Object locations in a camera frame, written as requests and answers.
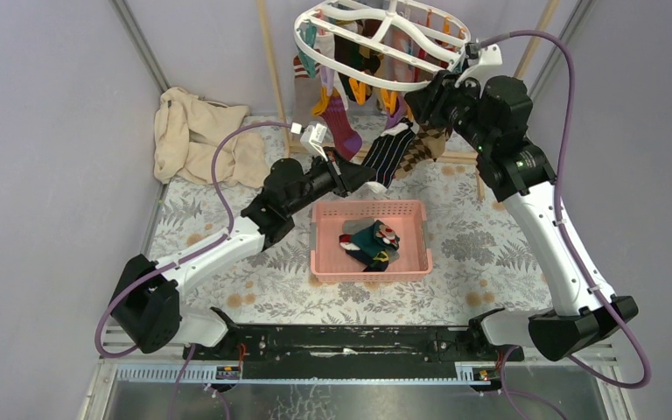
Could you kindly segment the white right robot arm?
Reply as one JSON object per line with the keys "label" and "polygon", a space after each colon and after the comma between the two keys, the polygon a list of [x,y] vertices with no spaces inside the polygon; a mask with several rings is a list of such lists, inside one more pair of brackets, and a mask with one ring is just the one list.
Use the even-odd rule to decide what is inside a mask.
{"label": "white right robot arm", "polygon": [[518,344],[559,361],[638,315],[635,299],[604,279],[555,199],[557,175],[527,136],[533,101],[523,81],[494,76],[481,85],[441,71],[405,100],[418,123],[449,129],[477,151],[480,177],[518,224],[548,282],[548,310],[493,310],[473,318],[477,330],[466,338],[471,356],[487,361],[501,346]]}

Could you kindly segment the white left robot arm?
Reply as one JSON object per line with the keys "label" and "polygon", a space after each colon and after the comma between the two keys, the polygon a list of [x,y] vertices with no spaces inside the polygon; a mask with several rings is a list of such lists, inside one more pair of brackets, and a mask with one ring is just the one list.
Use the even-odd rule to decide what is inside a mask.
{"label": "white left robot arm", "polygon": [[262,190],[223,228],[174,255],[152,261],[145,255],[129,259],[103,314],[128,335],[132,351],[152,354],[178,342],[201,345],[217,360],[231,356],[235,334],[220,314],[185,306],[187,294],[240,260],[262,253],[293,228],[293,217],[321,197],[346,197],[376,172],[349,162],[328,147],[305,170],[293,158],[271,167]]}

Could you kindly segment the grey sock with stripes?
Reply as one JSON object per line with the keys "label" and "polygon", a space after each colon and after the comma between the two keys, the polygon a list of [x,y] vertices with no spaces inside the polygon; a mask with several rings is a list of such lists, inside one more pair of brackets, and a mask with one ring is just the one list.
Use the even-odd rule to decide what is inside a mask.
{"label": "grey sock with stripes", "polygon": [[[346,220],[342,224],[341,233],[343,235],[353,235],[353,234],[361,231],[364,228],[368,228],[368,227],[372,226],[375,222],[376,222],[376,219],[374,219],[374,218]],[[389,250],[388,255],[390,256],[390,260],[392,262],[397,261],[400,258],[400,254],[398,253],[397,250]]]}

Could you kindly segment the black pinstriped sock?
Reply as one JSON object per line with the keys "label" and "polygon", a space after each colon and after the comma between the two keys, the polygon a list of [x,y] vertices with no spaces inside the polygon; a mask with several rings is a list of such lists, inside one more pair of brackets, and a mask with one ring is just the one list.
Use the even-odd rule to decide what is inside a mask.
{"label": "black pinstriped sock", "polygon": [[382,194],[388,190],[399,163],[415,137],[413,122],[404,117],[372,142],[361,162],[362,166],[374,170],[374,176],[366,183],[372,193]]}

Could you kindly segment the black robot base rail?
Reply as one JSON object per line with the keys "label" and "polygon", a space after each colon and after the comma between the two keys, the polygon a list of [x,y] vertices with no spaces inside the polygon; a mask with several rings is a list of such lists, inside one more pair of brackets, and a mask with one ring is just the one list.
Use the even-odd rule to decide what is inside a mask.
{"label": "black robot base rail", "polygon": [[219,344],[183,354],[231,361],[248,380],[451,380],[469,367],[477,379],[521,350],[494,346],[478,328],[446,325],[233,325]]}

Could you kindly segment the teal green sock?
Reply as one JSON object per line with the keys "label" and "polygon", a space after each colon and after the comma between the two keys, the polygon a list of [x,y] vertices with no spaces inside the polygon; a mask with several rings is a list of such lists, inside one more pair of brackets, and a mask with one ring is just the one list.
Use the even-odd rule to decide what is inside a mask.
{"label": "teal green sock", "polygon": [[370,254],[380,250],[397,250],[400,248],[400,237],[387,223],[377,220],[372,226],[351,234],[351,242]]}

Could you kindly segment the navy santa sock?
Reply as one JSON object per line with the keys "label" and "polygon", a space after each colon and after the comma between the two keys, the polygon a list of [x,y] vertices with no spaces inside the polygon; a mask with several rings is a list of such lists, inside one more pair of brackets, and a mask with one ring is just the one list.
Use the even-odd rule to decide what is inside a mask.
{"label": "navy santa sock", "polygon": [[373,255],[359,248],[351,242],[350,234],[341,234],[339,236],[339,245],[354,260],[365,265],[364,272],[384,272],[389,266],[389,254],[385,250],[380,250]]}

